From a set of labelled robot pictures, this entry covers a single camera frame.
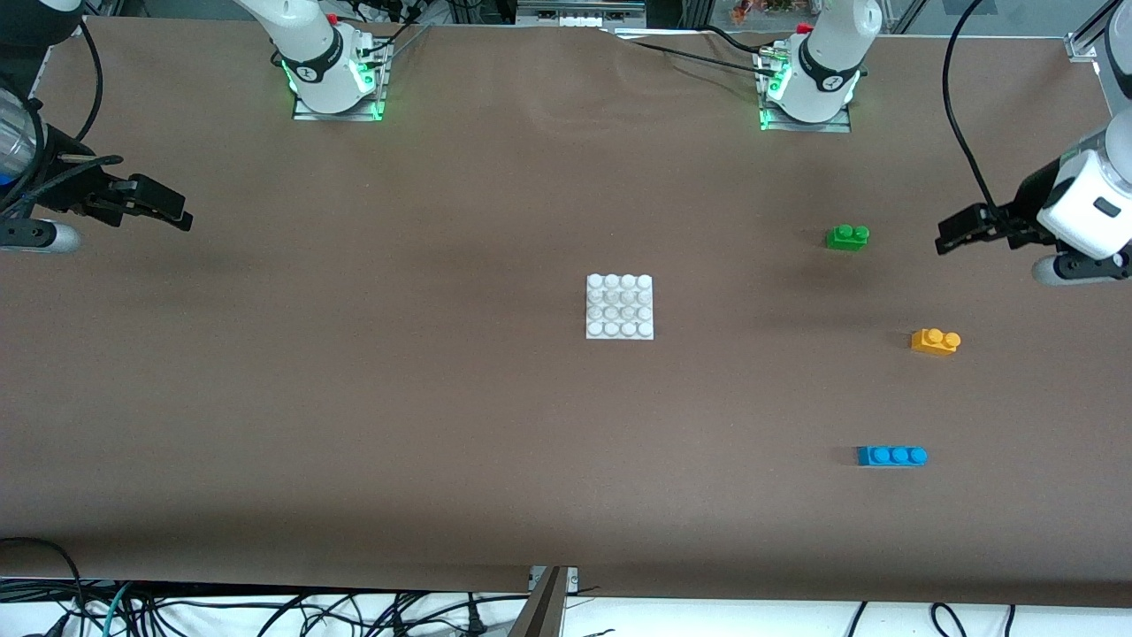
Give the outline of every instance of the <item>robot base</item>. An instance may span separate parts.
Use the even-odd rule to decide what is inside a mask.
[[[755,68],[769,68],[775,72],[782,70],[782,62],[775,58],[764,58],[758,53],[753,53],[752,60]],[[797,130],[804,132],[849,132],[849,106],[841,106],[833,119],[820,123],[798,121],[786,114],[778,103],[766,96],[774,77],[755,76],[755,87],[758,91],[758,126],[763,130]]]
[[[374,42],[378,44],[388,41],[388,37],[374,38]],[[311,110],[295,95],[291,119],[301,121],[381,121],[385,117],[385,97],[389,92],[389,66],[393,63],[393,43],[387,43],[384,49],[367,58],[368,63],[372,64],[372,77],[377,88],[352,107],[338,113],[320,113]]]

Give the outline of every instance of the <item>white lego baseplate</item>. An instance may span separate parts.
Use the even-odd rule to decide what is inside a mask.
[[[653,338],[652,276],[590,274],[585,278],[585,338]]]

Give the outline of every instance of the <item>black cable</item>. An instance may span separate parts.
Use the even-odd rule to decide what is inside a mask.
[[[68,167],[67,170],[60,172],[59,174],[55,174],[51,179],[48,179],[43,183],[40,183],[35,188],[32,188],[31,190],[20,195],[19,199],[17,199],[15,203],[8,206],[8,208],[5,209],[3,213],[0,214],[0,216],[5,218],[10,218],[11,214],[19,213],[20,208],[23,208],[24,215],[27,216],[32,212],[32,206],[35,205],[36,199],[38,199],[40,196],[43,195],[43,192],[50,190],[51,188],[54,188],[55,186],[62,183],[63,181],[70,179],[71,177],[75,177],[76,174],[86,172],[87,170],[98,167],[101,165],[113,165],[117,163],[122,163],[121,155],[103,155],[101,157],[95,157],[89,161],[85,161],[72,167]]]
[[[480,637],[487,632],[487,627],[483,626],[483,620],[480,618],[480,608],[475,604],[475,595],[471,593],[468,594],[468,630],[464,631],[466,637]]]
[[[19,175],[19,179],[17,179],[15,183],[12,183],[8,193],[5,195],[3,198],[0,198],[0,210],[2,210],[7,209],[11,201],[16,200],[16,197],[18,197],[23,189],[27,187],[28,181],[32,180],[32,177],[38,170],[40,163],[43,161],[43,154],[46,153],[48,149],[48,139],[46,132],[43,130],[43,120],[40,118],[40,109],[36,107],[38,102],[33,104],[31,100],[16,89],[15,84],[12,84],[7,76],[0,76],[0,81],[5,84],[5,87],[12,94],[14,97],[19,100],[24,110],[27,111],[28,117],[32,118],[32,127],[35,129],[35,150],[32,153],[32,163],[24,169],[24,173]]]
[[[361,18],[361,21],[363,23],[369,21],[368,19],[366,19],[366,14],[362,14],[361,9],[359,9],[359,7],[361,6],[361,0],[346,0],[346,5],[350,5],[350,8],[353,9],[355,16]]]
[[[78,567],[75,566],[75,560],[70,558],[70,554],[68,554],[62,546],[49,540],[40,540],[38,537],[22,537],[22,536],[0,537],[0,544],[9,544],[9,543],[35,544],[37,546],[46,546],[48,549],[51,549],[55,553],[59,553],[59,556],[63,559],[63,561],[67,562],[67,568],[70,569],[71,578],[75,580],[75,599],[76,599],[76,604],[79,608],[79,612],[84,614],[86,613],[86,600],[83,599],[83,579],[78,575]]]
[[[259,632],[256,634],[256,637],[264,637],[264,635],[267,632],[267,629],[271,628],[273,623],[275,623],[276,621],[278,621],[278,619],[281,617],[283,617],[288,611],[290,611],[291,609],[293,609],[293,608],[298,606],[299,604],[301,604],[302,601],[306,600],[306,599],[307,599],[307,595],[303,595],[303,594],[295,595],[290,602],[288,602],[288,603],[283,604],[282,606],[280,606],[272,614],[272,617],[269,617],[267,619],[267,622],[264,623],[264,627],[259,629]]]
[[[955,140],[959,141],[959,147],[963,150],[963,155],[967,157],[967,163],[971,166],[971,173],[975,174],[975,180],[979,184],[979,190],[983,191],[983,198],[986,199],[987,208],[992,216],[998,216],[998,207],[994,203],[994,198],[990,196],[990,188],[987,187],[986,180],[983,178],[983,171],[979,170],[979,163],[975,160],[975,154],[971,152],[971,147],[967,145],[967,138],[963,137],[962,130],[959,129],[959,122],[955,121],[955,113],[951,110],[951,57],[955,50],[955,42],[959,40],[959,33],[963,29],[963,25],[967,24],[967,19],[971,17],[975,9],[983,3],[983,0],[972,0],[963,15],[959,16],[959,21],[955,23],[955,29],[951,32],[951,38],[947,41],[947,52],[943,54],[943,110],[947,113],[947,122],[951,123],[951,131],[955,134]]]
[[[374,637],[374,636],[378,635],[380,631],[385,630],[386,628],[391,628],[391,620],[394,617],[396,617],[398,613],[403,613],[410,606],[412,606],[417,602],[423,600],[424,595],[427,595],[427,594],[426,593],[409,593],[409,594],[397,593],[397,595],[393,599],[393,603],[389,604],[389,606],[387,609],[385,609],[385,611],[381,612],[381,614],[378,616],[378,618],[376,620],[374,620],[374,625],[370,627],[369,631],[366,632],[366,637]]]
[[[860,616],[865,612],[865,606],[867,605],[868,602],[861,602],[860,605],[857,606],[857,612],[852,614],[852,621],[849,622],[849,632],[846,632],[846,637],[852,637],[857,634],[857,622],[860,621]]]
[[[960,637],[967,637],[967,630],[963,630],[963,622],[959,621],[959,616],[955,614],[955,611],[951,610],[951,606],[949,606],[947,604],[936,602],[932,604],[931,616],[932,616],[932,626],[935,627],[935,631],[940,634],[940,637],[951,637],[951,635],[946,632],[942,626],[940,626],[940,618],[936,617],[936,613],[940,612],[940,609],[947,611],[947,614],[951,616],[951,620],[955,622],[955,628],[959,629]]]
[[[98,57],[98,49],[94,45],[94,38],[91,37],[91,31],[86,28],[86,20],[80,20],[78,27],[83,31],[83,38],[86,40],[86,45],[91,49],[91,60],[94,62],[94,103],[91,104],[91,112],[86,115],[86,121],[83,122],[83,128],[78,129],[78,135],[75,136],[75,140],[82,141],[83,137],[91,130],[94,126],[95,118],[98,117],[98,109],[102,107],[102,58]]]
[[[358,605],[358,597],[357,596],[351,596],[350,597],[350,605],[352,605],[354,608],[354,612],[358,613],[358,621],[359,622],[363,621],[365,618],[362,617],[362,613],[361,613],[361,606]],[[351,623],[350,625],[350,637],[353,637],[353,629],[354,629],[354,626]]]
[[[393,44],[393,42],[397,38],[397,36],[401,35],[402,33],[404,33],[405,29],[409,28],[410,25],[412,25],[412,24],[413,24],[413,20],[405,20],[405,24],[401,25],[401,28],[398,28],[397,32],[394,33],[388,40],[386,40],[385,42],[378,44],[377,46],[374,46],[372,49],[362,49],[361,54],[362,55],[369,55],[370,53],[376,53],[376,52],[380,51],[381,49],[385,49],[389,44]]]
[[[687,51],[677,51],[676,49],[668,49],[667,46],[658,46],[655,44],[649,44],[646,42],[638,42],[636,40],[632,40],[631,42],[633,42],[637,46],[644,46],[645,49],[652,49],[653,51],[661,51],[663,53],[672,53],[674,55],[680,55],[680,57],[684,57],[684,58],[688,58],[691,60],[700,60],[701,62],[707,62],[707,63],[712,63],[712,64],[719,64],[721,67],[728,67],[728,68],[735,68],[735,69],[739,69],[739,70],[745,70],[747,72],[753,72],[755,75],[766,75],[766,76],[774,75],[774,71],[772,71],[771,69],[761,69],[761,68],[748,67],[748,66],[744,66],[744,64],[737,64],[735,62],[727,62],[727,61],[723,61],[723,60],[717,60],[714,58],[705,58],[703,55],[696,55],[695,53],[688,53]]]
[[[70,614],[63,613],[63,617],[59,618],[43,637],[63,637],[63,630],[67,629],[67,622],[70,621]]]
[[[1006,610],[1006,626],[1002,629],[1002,637],[1010,637],[1010,629],[1014,627],[1014,611],[1017,610],[1018,606],[1014,604],[1011,604]]]
[[[188,635],[186,635],[186,634],[181,632],[180,630],[178,630],[172,625],[172,622],[170,622],[169,620],[166,620],[165,617],[161,614],[161,609],[157,606],[157,601],[156,600],[154,600],[154,599],[151,597],[148,606],[149,606],[149,614],[153,616],[154,618],[156,618],[160,623],[164,623],[165,628],[172,630],[178,637],[189,637]]]
[[[719,35],[720,37],[722,37],[723,40],[726,40],[727,43],[730,44],[731,46],[735,46],[736,49],[738,49],[740,51],[745,51],[747,53],[757,53],[758,50],[762,49],[763,46],[770,46],[770,45],[774,44],[774,42],[771,41],[771,42],[767,42],[766,44],[760,44],[758,46],[748,46],[748,45],[744,44],[743,42],[739,42],[738,40],[731,37],[730,33],[723,31],[722,28],[719,28],[718,26],[710,25],[710,24],[705,24],[703,26],[697,26],[696,31],[709,31],[711,33],[714,33],[715,35]]]
[[[349,602],[353,597],[354,597],[354,595],[346,595],[346,596],[342,597],[341,600],[338,600],[337,602],[335,602],[335,603],[331,604],[329,606],[327,606],[325,610],[321,610],[318,613],[312,614],[309,618],[303,619],[303,621],[302,621],[302,628],[299,630],[299,637],[307,637],[307,634],[310,632],[315,628],[316,625],[318,625],[321,621],[325,621],[325,619],[328,616],[333,616],[334,609],[341,606],[342,604],[345,604],[346,602]]]
[[[480,600],[475,600],[474,603],[475,604],[490,604],[491,602],[514,602],[514,601],[517,601],[517,600],[526,600],[526,599],[528,599],[528,595],[499,595],[498,597],[482,597]],[[441,616],[445,616],[445,614],[448,614],[452,611],[458,611],[460,609],[468,608],[468,605],[469,605],[469,603],[464,602],[462,604],[455,604],[455,605],[448,606],[446,609],[440,609],[440,610],[438,610],[436,612],[432,612],[432,613],[429,613],[429,614],[427,614],[427,616],[424,616],[424,617],[422,617],[420,619],[413,620],[411,623],[409,623],[405,627],[405,629],[406,630],[412,630],[413,628],[417,628],[418,626],[423,626],[426,623],[435,621],[437,618],[439,618]]]

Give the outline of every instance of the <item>brown table surface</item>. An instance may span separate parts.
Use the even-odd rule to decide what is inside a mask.
[[[430,31],[369,124],[291,121],[254,23],[92,31],[88,143],[196,224],[69,217],[79,252],[3,256],[5,535],[115,578],[1127,603],[1132,286],[935,255],[977,199],[943,40],[880,40],[852,134],[806,135],[761,131],[741,72],[593,29]],[[58,48],[49,121],[92,75]],[[1107,119],[1055,40],[964,41],[953,91],[1001,200]],[[864,251],[823,247],[843,222]],[[655,342],[583,338],[591,272],[655,277]],[[960,353],[910,352],[925,327]],[[31,553],[0,569],[61,575]]]

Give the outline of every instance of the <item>white floor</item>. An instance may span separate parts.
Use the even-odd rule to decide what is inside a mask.
[[[316,599],[331,604],[341,597]],[[255,597],[258,602],[284,602],[288,597]],[[421,617],[447,605],[458,604],[466,595],[436,594],[423,600],[406,617]],[[228,599],[199,600],[212,603],[238,601]],[[359,599],[362,614],[376,617],[392,601],[389,595]],[[563,637],[590,637],[608,629],[609,637],[843,637],[857,609],[855,602],[744,602],[695,600],[641,600],[575,597],[568,601]],[[497,602],[480,605],[480,614],[489,628],[505,627],[518,616],[522,602]],[[952,606],[968,637],[997,637],[1003,634],[1005,606],[955,604]],[[352,606],[344,614],[353,616]],[[206,610],[179,606],[163,614],[188,637],[254,637],[272,614],[272,610]],[[0,637],[25,637],[45,631],[60,617],[53,603],[0,605]],[[466,611],[447,616],[457,626],[468,619]],[[76,636],[71,622],[67,637]],[[298,635],[302,614],[285,614],[272,626],[266,637]],[[952,637],[959,631],[944,619]],[[93,627],[87,628],[92,635]],[[443,625],[421,627],[413,635],[448,637],[454,630]],[[350,627],[328,621],[310,632],[311,637],[348,637]],[[857,637],[933,637],[935,629],[928,618],[928,604],[869,603]],[[1132,609],[1074,609],[1020,606],[1012,630],[1014,637],[1126,637],[1132,635]]]

